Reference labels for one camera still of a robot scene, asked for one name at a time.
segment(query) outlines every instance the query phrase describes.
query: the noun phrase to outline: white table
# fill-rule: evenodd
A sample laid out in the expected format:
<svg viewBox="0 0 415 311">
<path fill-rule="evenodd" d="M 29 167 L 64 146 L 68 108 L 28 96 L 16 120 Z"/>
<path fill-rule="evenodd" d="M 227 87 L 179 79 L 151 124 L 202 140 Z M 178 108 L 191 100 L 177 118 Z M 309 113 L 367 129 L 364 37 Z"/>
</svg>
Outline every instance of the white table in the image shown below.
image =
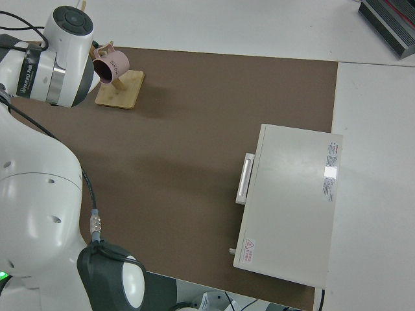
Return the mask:
<svg viewBox="0 0 415 311">
<path fill-rule="evenodd" d="M 15 0 L 1 10 L 44 25 L 53 8 L 76 3 Z M 358 7 L 352 0 L 89 0 L 86 12 L 101 43 L 340 62 L 333 132 L 344 136 L 344 149 L 324 310 L 412 310 L 415 69 L 403 66 L 415 66 L 415 56 L 398 61 Z"/>
</svg>

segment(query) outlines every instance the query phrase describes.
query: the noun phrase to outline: white label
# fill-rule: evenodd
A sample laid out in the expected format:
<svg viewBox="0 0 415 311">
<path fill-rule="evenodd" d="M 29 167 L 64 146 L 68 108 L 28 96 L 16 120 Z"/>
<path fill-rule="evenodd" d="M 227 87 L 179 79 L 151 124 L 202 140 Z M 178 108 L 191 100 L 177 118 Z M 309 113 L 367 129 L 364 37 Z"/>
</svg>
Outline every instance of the white label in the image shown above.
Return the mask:
<svg viewBox="0 0 415 311">
<path fill-rule="evenodd" d="M 323 195 L 324 199 L 332 202 L 336 193 L 338 170 L 338 144 L 331 142 L 327 148 L 326 167 L 324 168 Z"/>
<path fill-rule="evenodd" d="M 254 259 L 254 251 L 255 251 L 255 244 L 256 241 L 252 238 L 246 238 L 245 244 L 244 244 L 244 257 L 242 258 L 242 262 L 244 264 L 250 264 L 252 263 L 252 260 Z"/>
</svg>

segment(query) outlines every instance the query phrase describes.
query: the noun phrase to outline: brown mat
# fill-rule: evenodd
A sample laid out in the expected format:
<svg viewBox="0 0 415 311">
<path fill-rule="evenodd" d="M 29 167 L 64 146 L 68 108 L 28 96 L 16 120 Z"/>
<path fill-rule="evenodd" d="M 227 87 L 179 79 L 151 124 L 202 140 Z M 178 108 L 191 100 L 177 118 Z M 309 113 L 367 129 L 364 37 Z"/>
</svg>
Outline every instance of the brown mat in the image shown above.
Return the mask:
<svg viewBox="0 0 415 311">
<path fill-rule="evenodd" d="M 131 111 L 96 105 L 98 88 L 72 109 L 14 100 L 80 159 L 103 236 L 149 271 L 312 310 L 314 288 L 234 268 L 228 250 L 243 215 L 235 196 L 244 155 L 261 123 L 330 132 L 337 63 L 123 51 L 146 74 Z M 85 238 L 90 207 L 84 187 Z"/>
</svg>

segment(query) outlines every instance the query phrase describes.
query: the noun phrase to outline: green light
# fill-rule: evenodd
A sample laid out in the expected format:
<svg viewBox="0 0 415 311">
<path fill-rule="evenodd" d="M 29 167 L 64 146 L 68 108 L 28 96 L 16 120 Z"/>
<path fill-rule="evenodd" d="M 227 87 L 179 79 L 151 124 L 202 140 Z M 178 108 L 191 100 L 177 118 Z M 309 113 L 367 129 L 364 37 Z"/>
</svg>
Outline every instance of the green light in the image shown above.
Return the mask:
<svg viewBox="0 0 415 311">
<path fill-rule="evenodd" d="M 6 279 L 8 277 L 8 274 L 6 272 L 0 271 L 0 281 L 3 279 Z"/>
</svg>

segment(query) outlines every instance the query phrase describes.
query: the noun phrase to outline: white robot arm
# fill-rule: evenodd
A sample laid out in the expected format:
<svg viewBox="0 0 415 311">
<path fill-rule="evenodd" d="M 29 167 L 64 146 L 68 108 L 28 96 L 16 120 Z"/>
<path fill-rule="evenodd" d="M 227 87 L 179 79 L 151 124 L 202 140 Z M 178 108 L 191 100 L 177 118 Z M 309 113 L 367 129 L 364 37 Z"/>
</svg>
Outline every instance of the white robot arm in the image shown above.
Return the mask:
<svg viewBox="0 0 415 311">
<path fill-rule="evenodd" d="M 9 275 L 0 279 L 0 311 L 141 308 L 143 267 L 124 249 L 99 238 L 87 246 L 80 235 L 78 159 L 7 109 L 8 93 L 67 107 L 82 101 L 99 81 L 92 35 L 90 18 L 67 6 L 50 16 L 44 51 L 0 35 L 0 271 Z M 34 300 L 22 299 L 28 292 Z"/>
<path fill-rule="evenodd" d="M 12 95 L 65 107 L 79 104 L 99 82 L 88 55 L 92 20 L 83 11 L 61 6 L 49 17 L 43 38 L 39 47 L 0 35 L 1 83 Z"/>
</svg>

